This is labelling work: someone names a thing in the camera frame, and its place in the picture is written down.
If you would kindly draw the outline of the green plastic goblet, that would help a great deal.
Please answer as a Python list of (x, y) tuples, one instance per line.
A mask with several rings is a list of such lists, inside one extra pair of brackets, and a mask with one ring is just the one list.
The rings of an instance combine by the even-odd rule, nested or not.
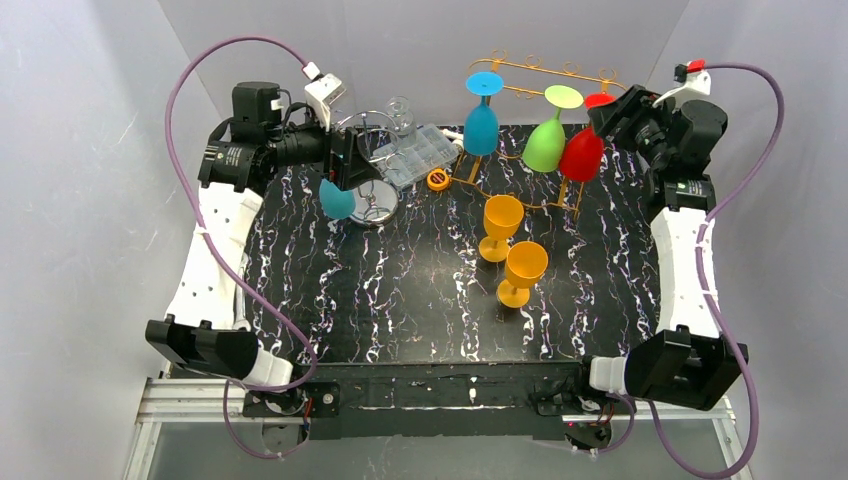
[(538, 173), (550, 173), (558, 169), (566, 145), (561, 112), (576, 109), (584, 103), (583, 95), (566, 85), (547, 87), (544, 98), (555, 108), (555, 112), (533, 130), (521, 156), (524, 164)]

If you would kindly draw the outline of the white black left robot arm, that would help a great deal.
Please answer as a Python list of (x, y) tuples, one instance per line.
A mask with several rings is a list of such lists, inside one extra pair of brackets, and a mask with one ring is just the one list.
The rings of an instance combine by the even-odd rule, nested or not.
[(239, 296), (261, 299), (240, 267), (247, 239), (277, 172), (319, 164), (319, 198), (325, 215), (353, 214), (353, 191), (379, 177), (356, 147), (356, 132), (331, 122), (331, 104), (344, 94), (340, 81), (321, 75), (288, 107), (272, 82), (241, 82), (232, 90), (233, 114), (210, 134), (196, 188), (187, 189), (196, 225), (184, 270), (165, 316), (151, 320), (146, 341), (175, 366), (236, 380), (266, 391), (303, 383), (293, 364), (265, 350), (237, 317)]

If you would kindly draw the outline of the red plastic goblet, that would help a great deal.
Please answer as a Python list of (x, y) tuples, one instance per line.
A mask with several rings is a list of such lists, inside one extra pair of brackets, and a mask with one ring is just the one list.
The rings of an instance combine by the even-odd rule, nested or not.
[(562, 153), (559, 170), (568, 180), (588, 182), (600, 170), (604, 152), (604, 140), (595, 134), (592, 120), (567, 141)]

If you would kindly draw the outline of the chrome spiral glass rack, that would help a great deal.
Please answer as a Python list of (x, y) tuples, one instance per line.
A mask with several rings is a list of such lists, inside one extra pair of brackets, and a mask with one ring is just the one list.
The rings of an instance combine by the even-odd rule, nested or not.
[[(372, 170), (367, 170), (371, 175), (366, 181), (359, 183), (353, 190), (354, 210), (349, 219), (360, 227), (377, 228), (387, 224), (393, 219), (398, 210), (399, 195), (397, 189), (385, 180), (385, 173), (390, 171), (386, 166), (388, 158), (399, 153), (398, 142), (399, 127), (387, 114), (378, 110), (360, 111), (351, 114), (336, 123), (337, 127), (352, 126), (356, 131), (356, 153), (365, 150), (364, 157)], [(375, 156), (377, 149), (373, 136), (378, 140), (388, 137), (387, 144), (390, 151), (382, 156)]]

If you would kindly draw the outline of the blue plastic goblet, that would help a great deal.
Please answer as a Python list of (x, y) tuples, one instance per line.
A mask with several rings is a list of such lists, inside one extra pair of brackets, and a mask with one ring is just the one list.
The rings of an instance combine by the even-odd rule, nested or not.
[(469, 155), (486, 156), (498, 146), (499, 121), (489, 102), (503, 87), (503, 79), (494, 72), (477, 72), (466, 80), (467, 90), (479, 97), (479, 104), (464, 124), (464, 149)]
[(333, 220), (350, 217), (356, 202), (352, 190), (341, 190), (334, 183), (322, 178), (319, 185), (319, 201), (324, 214)]

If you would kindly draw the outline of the clear glass wine glass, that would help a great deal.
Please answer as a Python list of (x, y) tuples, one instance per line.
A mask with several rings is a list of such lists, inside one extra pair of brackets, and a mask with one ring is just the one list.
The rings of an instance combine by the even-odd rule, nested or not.
[(385, 113), (393, 122), (393, 143), (399, 150), (406, 150), (416, 143), (417, 124), (411, 111), (410, 101), (404, 96), (394, 96), (385, 104)]

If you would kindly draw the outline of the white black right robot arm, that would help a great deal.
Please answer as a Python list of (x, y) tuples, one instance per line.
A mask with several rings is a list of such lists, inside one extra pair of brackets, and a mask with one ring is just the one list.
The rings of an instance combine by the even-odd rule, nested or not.
[(624, 356), (583, 361), (580, 389), (709, 410), (741, 374), (709, 309), (717, 294), (701, 282), (713, 276), (706, 217), (716, 206), (705, 169), (728, 117), (709, 101), (663, 99), (639, 85), (587, 108), (595, 135), (642, 161), (660, 306), (648, 340)]

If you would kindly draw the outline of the blue plastic goblet back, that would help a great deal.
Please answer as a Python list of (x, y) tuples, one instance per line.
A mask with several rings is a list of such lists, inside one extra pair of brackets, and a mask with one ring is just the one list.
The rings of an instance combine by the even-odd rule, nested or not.
[(486, 156), (498, 146), (499, 121), (489, 102), (503, 87), (503, 79), (494, 72), (477, 72), (466, 80), (467, 90), (479, 97), (479, 104), (464, 124), (464, 149), (469, 155)]

